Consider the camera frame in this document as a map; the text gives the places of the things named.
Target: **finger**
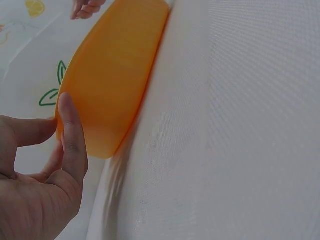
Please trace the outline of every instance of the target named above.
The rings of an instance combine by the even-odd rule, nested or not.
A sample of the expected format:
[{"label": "finger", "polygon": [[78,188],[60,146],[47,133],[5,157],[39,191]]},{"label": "finger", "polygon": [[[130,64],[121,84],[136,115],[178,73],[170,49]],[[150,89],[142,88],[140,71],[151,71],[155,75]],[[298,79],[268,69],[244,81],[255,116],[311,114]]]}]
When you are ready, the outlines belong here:
[{"label": "finger", "polygon": [[92,17],[92,15],[93,13],[88,13],[86,11],[81,10],[76,14],[76,17],[80,19],[89,19]]},{"label": "finger", "polygon": [[106,0],[90,0],[88,5],[91,7],[101,7],[106,3]]},{"label": "finger", "polygon": [[38,174],[28,175],[29,177],[37,180],[40,183],[44,183],[55,172],[62,168],[62,162],[64,157],[64,149],[61,141],[58,141],[55,149],[53,150],[51,157],[43,170]]},{"label": "finger", "polygon": [[89,5],[85,5],[82,8],[82,11],[88,13],[88,14],[96,14],[100,11],[100,6],[89,6]]},{"label": "finger", "polygon": [[69,94],[60,96],[58,110],[64,126],[62,170],[82,186],[88,164],[86,142],[80,117]]},{"label": "finger", "polygon": [[48,140],[56,131],[55,119],[16,119],[1,116],[13,133],[18,147],[38,145]]},{"label": "finger", "polygon": [[71,20],[77,18],[77,13],[82,9],[82,7],[86,4],[85,0],[73,0],[73,7],[71,11]]}]

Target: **white mesh fabric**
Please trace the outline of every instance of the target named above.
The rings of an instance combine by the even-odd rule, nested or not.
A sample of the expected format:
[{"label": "white mesh fabric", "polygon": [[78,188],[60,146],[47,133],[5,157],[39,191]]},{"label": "white mesh fabric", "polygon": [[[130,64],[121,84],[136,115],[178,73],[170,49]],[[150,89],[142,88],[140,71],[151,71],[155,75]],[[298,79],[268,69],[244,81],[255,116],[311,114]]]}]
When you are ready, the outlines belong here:
[{"label": "white mesh fabric", "polygon": [[319,16],[176,1],[103,239],[320,239]]}]

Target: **orange plastic scoop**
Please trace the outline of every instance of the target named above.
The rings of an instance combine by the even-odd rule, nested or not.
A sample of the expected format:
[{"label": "orange plastic scoop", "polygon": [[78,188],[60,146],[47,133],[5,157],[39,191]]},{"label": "orange plastic scoop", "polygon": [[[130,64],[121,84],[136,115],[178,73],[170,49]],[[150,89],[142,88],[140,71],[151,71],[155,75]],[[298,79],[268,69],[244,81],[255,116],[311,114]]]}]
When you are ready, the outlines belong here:
[{"label": "orange plastic scoop", "polygon": [[[111,157],[133,123],[169,12],[164,0],[116,0],[75,53],[59,95],[71,95],[90,156]],[[59,139],[58,103],[55,115]]]}]

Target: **knuckle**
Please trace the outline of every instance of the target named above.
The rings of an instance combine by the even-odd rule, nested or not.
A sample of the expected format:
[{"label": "knuckle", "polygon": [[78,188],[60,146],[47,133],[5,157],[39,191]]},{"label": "knuckle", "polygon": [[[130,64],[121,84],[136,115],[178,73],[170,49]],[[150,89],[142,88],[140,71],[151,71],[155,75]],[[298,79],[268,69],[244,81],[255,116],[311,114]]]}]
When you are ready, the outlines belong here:
[{"label": "knuckle", "polygon": [[65,143],[65,150],[73,155],[79,155],[81,150],[79,146],[74,142],[66,142]]}]

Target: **human hand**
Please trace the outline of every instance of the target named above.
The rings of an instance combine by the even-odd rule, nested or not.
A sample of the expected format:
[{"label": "human hand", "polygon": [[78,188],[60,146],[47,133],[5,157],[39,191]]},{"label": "human hand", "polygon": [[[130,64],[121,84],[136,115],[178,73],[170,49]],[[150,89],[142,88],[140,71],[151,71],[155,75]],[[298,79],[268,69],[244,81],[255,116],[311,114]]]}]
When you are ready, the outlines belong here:
[{"label": "human hand", "polygon": [[71,97],[59,98],[64,124],[41,173],[15,172],[19,147],[45,142],[56,131],[52,120],[0,116],[0,240],[53,240],[78,214],[88,157],[82,124]]},{"label": "human hand", "polygon": [[71,19],[89,19],[98,13],[106,0],[73,0]]}]

